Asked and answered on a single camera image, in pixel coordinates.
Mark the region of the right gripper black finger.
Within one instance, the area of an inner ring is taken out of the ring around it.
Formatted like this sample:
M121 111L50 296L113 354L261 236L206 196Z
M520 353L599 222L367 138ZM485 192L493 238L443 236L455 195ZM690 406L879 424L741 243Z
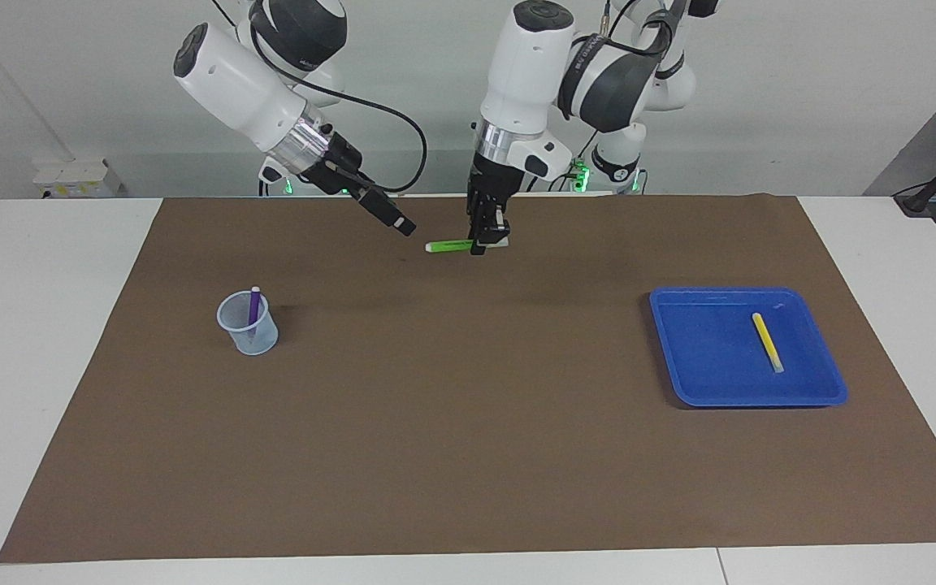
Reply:
M353 199L383 225L394 228L402 236L412 236L416 223L398 208L388 195L374 184L361 184L353 188Z

